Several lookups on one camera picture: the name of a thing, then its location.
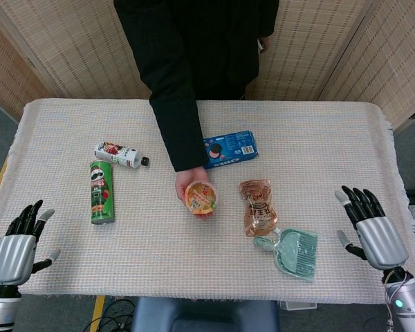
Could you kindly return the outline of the person's bare hand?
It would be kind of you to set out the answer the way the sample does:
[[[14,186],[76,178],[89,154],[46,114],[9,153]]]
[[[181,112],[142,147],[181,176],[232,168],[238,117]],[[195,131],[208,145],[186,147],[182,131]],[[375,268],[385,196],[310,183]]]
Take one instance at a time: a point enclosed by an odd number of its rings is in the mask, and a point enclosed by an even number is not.
[[[208,174],[203,167],[195,167],[192,169],[180,171],[176,173],[175,188],[177,197],[186,207],[185,191],[192,183],[209,182]]]

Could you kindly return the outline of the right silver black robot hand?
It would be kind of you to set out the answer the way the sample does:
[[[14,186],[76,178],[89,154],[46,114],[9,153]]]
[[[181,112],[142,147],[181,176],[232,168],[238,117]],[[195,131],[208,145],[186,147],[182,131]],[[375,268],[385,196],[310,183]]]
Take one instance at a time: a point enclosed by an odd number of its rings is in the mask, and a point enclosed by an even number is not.
[[[335,197],[344,208],[360,242],[354,246],[342,230],[337,231],[343,248],[368,261],[376,270],[400,268],[409,255],[398,230],[385,214],[377,197],[367,189],[342,186]]]

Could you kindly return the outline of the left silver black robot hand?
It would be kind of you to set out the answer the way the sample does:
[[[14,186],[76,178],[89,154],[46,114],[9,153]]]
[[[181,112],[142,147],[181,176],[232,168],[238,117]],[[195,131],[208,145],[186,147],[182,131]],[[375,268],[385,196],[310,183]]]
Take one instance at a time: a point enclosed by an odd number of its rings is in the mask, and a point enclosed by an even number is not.
[[[20,286],[30,276],[54,264],[61,250],[55,249],[42,261],[35,261],[37,246],[53,209],[38,214],[43,201],[26,206],[0,238],[0,286]]]

